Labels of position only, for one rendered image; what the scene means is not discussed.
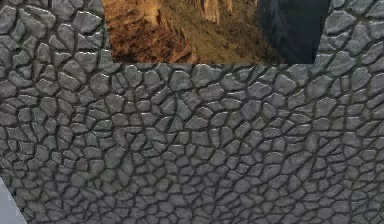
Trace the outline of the brown canyon landscape wall picture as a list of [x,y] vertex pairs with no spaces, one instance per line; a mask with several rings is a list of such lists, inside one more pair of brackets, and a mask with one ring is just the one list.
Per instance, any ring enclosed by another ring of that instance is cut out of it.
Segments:
[[312,64],[331,0],[102,0],[127,63]]

